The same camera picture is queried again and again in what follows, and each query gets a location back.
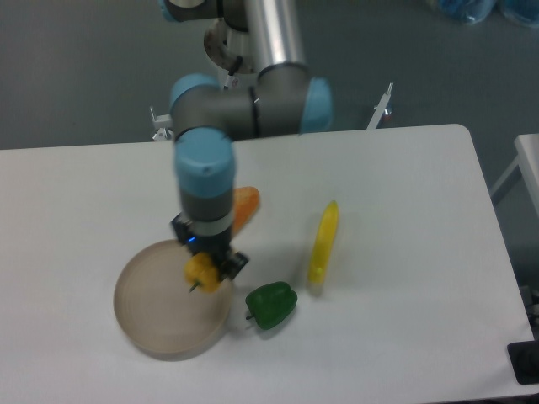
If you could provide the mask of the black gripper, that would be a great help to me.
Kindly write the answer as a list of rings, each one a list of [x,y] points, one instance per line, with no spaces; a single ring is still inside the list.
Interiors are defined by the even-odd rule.
[[[209,236],[195,232],[195,223],[188,221],[181,213],[170,222],[179,244],[186,247],[194,256],[198,253],[207,253],[216,268],[218,279],[234,280],[242,269],[248,264],[249,258],[230,247],[232,240],[232,227]]]

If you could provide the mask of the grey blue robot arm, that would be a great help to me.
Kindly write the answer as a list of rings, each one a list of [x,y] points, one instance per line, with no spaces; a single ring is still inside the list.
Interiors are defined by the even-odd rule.
[[[163,1],[167,19],[223,19],[252,43],[256,83],[225,88],[189,74],[172,87],[173,168],[181,204],[172,227],[195,256],[206,254],[218,280],[234,279],[247,258],[233,250],[234,141],[326,130],[331,88],[308,70],[292,1]]]

